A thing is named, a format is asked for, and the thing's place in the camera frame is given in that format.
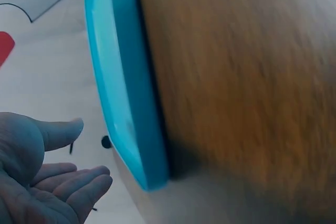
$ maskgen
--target finger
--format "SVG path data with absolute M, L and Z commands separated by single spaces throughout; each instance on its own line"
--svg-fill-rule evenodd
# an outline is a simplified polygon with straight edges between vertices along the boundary
M 85 222 L 93 206 L 109 190 L 112 182 L 109 175 L 100 175 L 68 198 L 66 203 L 76 212 L 79 223 Z
M 37 120 L 34 122 L 42 134 L 45 151 L 56 150 L 73 143 L 84 127 L 82 119 L 71 122 L 49 123 Z
M 72 163 L 44 164 L 35 178 L 31 181 L 30 186 L 35 186 L 37 183 L 48 177 L 75 172 L 76 170 L 77 166 Z
M 57 187 L 52 192 L 52 194 L 57 196 L 60 200 L 66 202 L 70 195 L 73 194 L 75 191 L 87 185 L 96 177 L 104 174 L 110 175 L 110 171 L 105 166 L 96 167 L 85 174 L 79 175 L 69 181 L 64 182 L 59 187 Z
M 54 177 L 49 177 L 46 178 L 44 180 L 42 180 L 41 182 L 39 182 L 38 184 L 36 184 L 34 187 L 42 190 L 42 191 L 48 191 L 50 193 L 52 193 L 58 186 L 60 186 L 61 184 L 63 184 L 66 181 L 69 181 L 81 174 L 87 173 L 90 170 L 85 169 L 85 170 L 78 170 L 76 172 L 71 172 L 71 173 L 64 173 L 61 175 L 57 175 Z

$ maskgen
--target palm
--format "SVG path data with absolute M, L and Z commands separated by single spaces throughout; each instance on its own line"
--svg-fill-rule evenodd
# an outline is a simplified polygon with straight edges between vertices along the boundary
M 77 171 L 68 163 L 42 165 L 44 150 L 72 143 L 80 131 L 74 125 L 0 113 L 0 214 L 7 220 L 4 223 L 84 223 L 112 183 L 109 170 L 101 166 Z M 2 210 L 1 199 L 7 211 Z

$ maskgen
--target red pattern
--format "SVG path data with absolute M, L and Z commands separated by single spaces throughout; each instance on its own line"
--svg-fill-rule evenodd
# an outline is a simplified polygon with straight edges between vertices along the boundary
M 8 33 L 0 31 L 0 67 L 6 61 L 14 46 L 15 42 L 12 37 Z

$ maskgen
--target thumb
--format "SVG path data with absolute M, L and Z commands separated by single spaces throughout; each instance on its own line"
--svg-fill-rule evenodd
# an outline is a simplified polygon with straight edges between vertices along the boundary
M 71 144 L 82 129 L 82 119 L 47 123 L 0 113 L 0 170 L 27 186 L 40 170 L 44 152 Z
M 34 123 L 41 132 L 45 151 L 53 151 L 72 144 L 84 127 L 80 118 L 71 122 L 50 123 L 34 120 Z

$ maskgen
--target fingernail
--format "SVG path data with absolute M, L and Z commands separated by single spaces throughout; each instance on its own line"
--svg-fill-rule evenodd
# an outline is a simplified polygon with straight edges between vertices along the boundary
M 82 118 L 73 119 L 71 122 L 76 125 L 79 132 L 82 132 L 84 128 L 84 122 Z

